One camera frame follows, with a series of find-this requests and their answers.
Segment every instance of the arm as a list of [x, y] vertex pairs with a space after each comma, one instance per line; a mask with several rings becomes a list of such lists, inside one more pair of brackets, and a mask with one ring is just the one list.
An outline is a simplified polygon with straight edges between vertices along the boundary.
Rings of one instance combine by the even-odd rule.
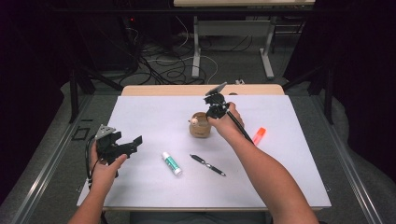
[[116, 172], [126, 161], [127, 156], [119, 156], [111, 165], [99, 161], [96, 153], [96, 142], [91, 149], [92, 186], [84, 202], [69, 220], [69, 223], [99, 223], [103, 204], [113, 185]]
[[[230, 103], [229, 109], [243, 125], [235, 104]], [[251, 144], [227, 115], [208, 121], [235, 151], [275, 223], [318, 223], [297, 183], [282, 164]]]

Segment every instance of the power strip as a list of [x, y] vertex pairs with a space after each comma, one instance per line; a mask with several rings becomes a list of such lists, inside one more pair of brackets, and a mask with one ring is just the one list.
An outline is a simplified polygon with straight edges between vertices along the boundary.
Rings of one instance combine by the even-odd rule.
[[235, 81], [235, 84], [236, 84], [236, 85], [243, 85], [243, 84], [245, 84], [244, 79], [242, 79], [242, 78], [240, 78], [239, 80], [237, 79], [237, 80]]

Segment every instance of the person's left hand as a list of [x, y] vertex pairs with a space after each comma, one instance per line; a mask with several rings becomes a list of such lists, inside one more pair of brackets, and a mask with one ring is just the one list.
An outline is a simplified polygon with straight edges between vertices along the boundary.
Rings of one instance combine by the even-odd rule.
[[100, 191], [101, 194], [107, 195], [113, 185], [116, 172], [126, 161], [125, 154], [119, 156], [113, 163], [106, 165], [107, 161], [99, 161], [96, 152], [96, 141], [91, 148], [90, 169], [92, 172], [91, 191]]

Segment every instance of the person's right hand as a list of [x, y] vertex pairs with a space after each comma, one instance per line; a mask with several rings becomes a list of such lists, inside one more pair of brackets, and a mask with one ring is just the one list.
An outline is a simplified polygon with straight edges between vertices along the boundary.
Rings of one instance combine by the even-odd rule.
[[120, 155], [113, 163], [106, 165], [106, 161], [101, 161], [97, 156], [96, 141], [91, 148], [91, 171], [92, 171], [92, 186], [91, 191], [97, 190], [101, 194], [107, 195], [113, 185], [116, 172], [121, 168], [126, 161], [125, 154]]
[[[232, 102], [229, 103], [229, 110], [233, 114], [233, 116], [238, 120], [238, 122], [244, 127], [244, 122], [242, 121], [241, 115], [236, 110], [236, 105]], [[218, 133], [223, 137], [231, 137], [234, 134], [242, 134], [241, 131], [238, 129], [236, 124], [227, 114], [224, 115], [221, 119], [213, 119], [207, 117], [207, 121], [210, 125], [215, 127], [218, 130]]]

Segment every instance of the small brown cup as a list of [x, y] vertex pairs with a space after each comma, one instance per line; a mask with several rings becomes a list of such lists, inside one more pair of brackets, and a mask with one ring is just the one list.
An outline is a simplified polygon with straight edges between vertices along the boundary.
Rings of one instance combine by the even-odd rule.
[[207, 122], [205, 112], [197, 112], [192, 115], [190, 122], [190, 134], [198, 138], [206, 138], [210, 135], [211, 125]]

